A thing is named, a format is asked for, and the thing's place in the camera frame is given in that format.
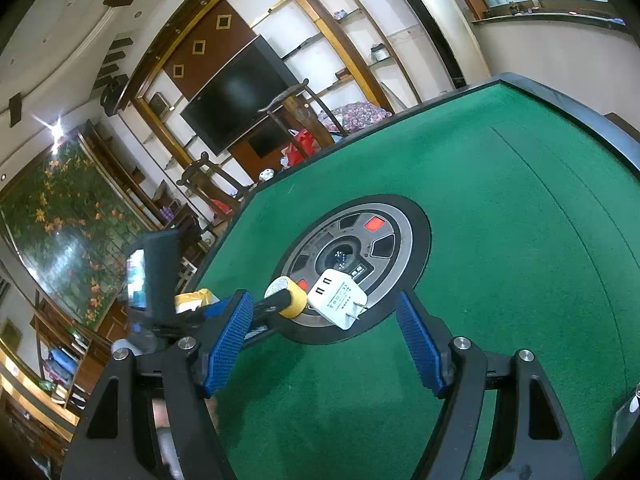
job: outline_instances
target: square wall decoration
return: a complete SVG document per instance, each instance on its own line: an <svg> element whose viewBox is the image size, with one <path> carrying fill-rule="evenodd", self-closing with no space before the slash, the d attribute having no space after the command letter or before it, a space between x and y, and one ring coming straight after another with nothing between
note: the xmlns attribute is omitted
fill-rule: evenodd
<svg viewBox="0 0 640 480"><path fill-rule="evenodd" d="M219 14L216 28L231 28L231 14Z"/></svg>
<svg viewBox="0 0 640 480"><path fill-rule="evenodd" d="M193 51L192 54L197 54L202 56L204 54L204 47L206 46L206 40L195 40L193 42Z"/></svg>

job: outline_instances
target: metal bolt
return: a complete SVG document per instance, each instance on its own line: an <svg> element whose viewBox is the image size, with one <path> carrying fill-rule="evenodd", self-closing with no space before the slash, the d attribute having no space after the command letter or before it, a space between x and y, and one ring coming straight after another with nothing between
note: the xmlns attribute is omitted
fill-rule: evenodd
<svg viewBox="0 0 640 480"><path fill-rule="evenodd" d="M529 350L520 350L518 352L518 357L520 359L522 359L523 361L526 361L527 363L530 363L533 361L533 359L535 359L535 355L533 355L533 352L529 351Z"/></svg>
<svg viewBox="0 0 640 480"><path fill-rule="evenodd" d="M471 341L469 341L469 339L467 339L466 337L459 336L453 340L453 344L456 346L456 348L466 350L471 346Z"/></svg>
<svg viewBox="0 0 640 480"><path fill-rule="evenodd" d="M178 341L178 347L181 350L191 350L194 346L196 346L196 339L191 336L183 337Z"/></svg>
<svg viewBox="0 0 640 480"><path fill-rule="evenodd" d="M129 355L128 348L119 348L113 353L113 358L116 359L116 361L122 361L123 359L126 359L128 355Z"/></svg>

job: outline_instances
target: flat screen tv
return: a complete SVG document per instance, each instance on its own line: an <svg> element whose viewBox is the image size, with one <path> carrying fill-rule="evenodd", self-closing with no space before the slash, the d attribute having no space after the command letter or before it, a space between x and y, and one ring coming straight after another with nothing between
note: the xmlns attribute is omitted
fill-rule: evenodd
<svg viewBox="0 0 640 480"><path fill-rule="evenodd" d="M238 52L200 89L181 115L216 155L260 118L298 80L262 36Z"/></svg>

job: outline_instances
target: purple object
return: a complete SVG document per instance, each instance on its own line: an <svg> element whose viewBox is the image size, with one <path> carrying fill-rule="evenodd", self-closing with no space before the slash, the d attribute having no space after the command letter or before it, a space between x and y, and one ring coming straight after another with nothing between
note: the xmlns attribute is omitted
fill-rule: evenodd
<svg viewBox="0 0 640 480"><path fill-rule="evenodd" d="M387 112L384 108L380 108L369 102L350 103L340 106L335 110L331 110L338 122L344 129L352 134L367 126L381 121L387 117L391 117L391 112ZM338 128L334 122L324 112L318 114L318 119L324 127L330 132L337 132Z"/></svg>

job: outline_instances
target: black speaker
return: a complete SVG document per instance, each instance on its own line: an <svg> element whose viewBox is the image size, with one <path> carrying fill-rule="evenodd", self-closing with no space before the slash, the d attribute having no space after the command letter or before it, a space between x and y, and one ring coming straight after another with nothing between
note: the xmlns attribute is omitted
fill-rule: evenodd
<svg viewBox="0 0 640 480"><path fill-rule="evenodd" d="M111 117L116 114L118 100L120 99L128 80L129 78L126 74L117 75L116 77L112 77L109 84L104 87L104 90L102 90L100 104L102 105L102 108L104 108L104 113L107 114L107 117Z"/></svg>

